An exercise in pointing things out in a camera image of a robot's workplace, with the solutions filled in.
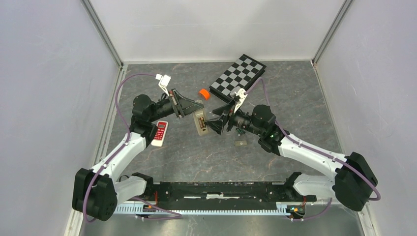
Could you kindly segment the beige battery cover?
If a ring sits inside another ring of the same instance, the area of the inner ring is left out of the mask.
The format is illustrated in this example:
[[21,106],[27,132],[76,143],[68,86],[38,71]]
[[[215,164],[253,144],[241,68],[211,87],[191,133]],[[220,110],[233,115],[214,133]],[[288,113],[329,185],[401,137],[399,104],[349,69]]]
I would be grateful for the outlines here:
[[239,146],[246,146],[247,145],[247,141],[246,140],[242,140],[242,141],[235,141],[235,146],[239,147]]

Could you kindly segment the white beige remote control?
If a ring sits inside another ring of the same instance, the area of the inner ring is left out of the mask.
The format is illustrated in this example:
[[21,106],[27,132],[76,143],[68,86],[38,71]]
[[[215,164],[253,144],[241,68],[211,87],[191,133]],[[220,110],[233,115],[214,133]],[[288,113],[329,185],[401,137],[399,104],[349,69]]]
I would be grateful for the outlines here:
[[193,119],[199,136],[209,133],[209,128],[205,124],[206,118],[207,116],[204,109],[199,109],[193,113]]

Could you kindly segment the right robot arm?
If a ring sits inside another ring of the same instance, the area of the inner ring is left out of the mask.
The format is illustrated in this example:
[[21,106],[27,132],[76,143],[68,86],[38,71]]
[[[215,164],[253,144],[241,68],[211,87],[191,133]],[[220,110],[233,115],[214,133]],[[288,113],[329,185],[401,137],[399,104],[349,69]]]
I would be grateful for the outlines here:
[[363,155],[335,153],[304,142],[281,128],[270,106],[257,105],[252,113],[224,105],[213,111],[217,117],[205,122],[218,134],[236,127],[255,134],[263,150],[303,163],[321,173],[319,176],[295,174],[285,185],[284,195],[291,201],[302,195],[336,198],[345,207],[361,211],[368,201],[378,201],[378,180]]

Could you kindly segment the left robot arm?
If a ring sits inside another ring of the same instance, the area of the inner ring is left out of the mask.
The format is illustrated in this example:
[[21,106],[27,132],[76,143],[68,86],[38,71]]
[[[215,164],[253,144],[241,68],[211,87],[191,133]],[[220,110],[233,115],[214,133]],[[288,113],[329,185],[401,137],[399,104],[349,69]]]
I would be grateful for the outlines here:
[[127,165],[153,141],[158,126],[156,121],[176,115],[183,118],[204,108],[200,102],[182,96],[176,89],[165,99],[154,102],[140,94],[133,100],[131,124],[122,141],[101,162],[90,169],[81,168],[75,175],[72,208],[97,220],[108,220],[116,207],[140,197],[149,200],[154,196],[151,177],[134,174],[127,180],[118,177]]

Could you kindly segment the single AA battery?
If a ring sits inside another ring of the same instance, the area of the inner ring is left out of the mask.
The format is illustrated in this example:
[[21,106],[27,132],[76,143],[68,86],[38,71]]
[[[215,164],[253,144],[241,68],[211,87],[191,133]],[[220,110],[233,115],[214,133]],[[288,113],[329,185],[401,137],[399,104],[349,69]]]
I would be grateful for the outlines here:
[[198,118],[198,120],[199,120],[199,125],[200,125],[200,128],[201,128],[202,130],[205,130],[206,125],[205,125],[205,120],[204,120],[204,117],[199,117],[199,118]]

